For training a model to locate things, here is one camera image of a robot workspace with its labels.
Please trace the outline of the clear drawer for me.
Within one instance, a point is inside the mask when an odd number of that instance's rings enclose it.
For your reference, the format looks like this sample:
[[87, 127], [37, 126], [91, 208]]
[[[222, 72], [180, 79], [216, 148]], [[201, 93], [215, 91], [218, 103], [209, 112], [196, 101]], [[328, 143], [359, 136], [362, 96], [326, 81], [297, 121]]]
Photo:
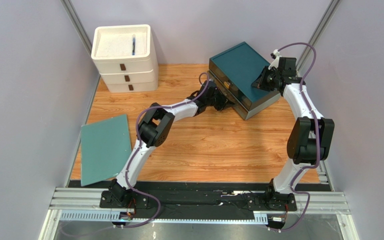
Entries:
[[232, 108], [236, 111], [236, 113], [243, 119], [248, 120], [252, 116], [250, 112], [240, 103], [240, 101], [219, 81], [217, 78], [211, 79], [215, 84], [216, 88], [222, 92], [227, 99], [229, 100], [229, 108]]
[[210, 61], [209, 70], [247, 110], [251, 109], [253, 104], [251, 83], [242, 75], [240, 68], [229, 64], [217, 65], [215, 62]]

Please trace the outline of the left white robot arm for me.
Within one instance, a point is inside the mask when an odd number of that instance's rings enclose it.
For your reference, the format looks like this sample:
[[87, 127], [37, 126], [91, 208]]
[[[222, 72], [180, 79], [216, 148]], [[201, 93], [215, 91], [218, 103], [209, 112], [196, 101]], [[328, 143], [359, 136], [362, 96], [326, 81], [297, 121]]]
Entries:
[[176, 121], [195, 117], [208, 107], [222, 111], [232, 106], [234, 103], [212, 80], [206, 80], [200, 90], [193, 92], [183, 101], [170, 105], [151, 104], [137, 117], [137, 139], [132, 153], [121, 172], [110, 182], [108, 189], [102, 192], [100, 208], [131, 208], [135, 203], [136, 194], [144, 196], [147, 200], [154, 200], [160, 207], [158, 198], [135, 188], [139, 173], [151, 153], [166, 141]]

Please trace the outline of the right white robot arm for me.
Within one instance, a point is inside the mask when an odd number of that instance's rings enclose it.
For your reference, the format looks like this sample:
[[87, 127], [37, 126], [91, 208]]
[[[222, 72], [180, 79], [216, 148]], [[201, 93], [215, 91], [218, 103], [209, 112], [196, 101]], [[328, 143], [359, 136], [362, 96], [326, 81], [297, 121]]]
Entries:
[[263, 68], [252, 87], [279, 92], [295, 117], [286, 146], [288, 160], [265, 191], [264, 203], [274, 209], [292, 204], [298, 181], [328, 157], [335, 123], [316, 109], [304, 79], [297, 75], [296, 58], [271, 57], [272, 63]]

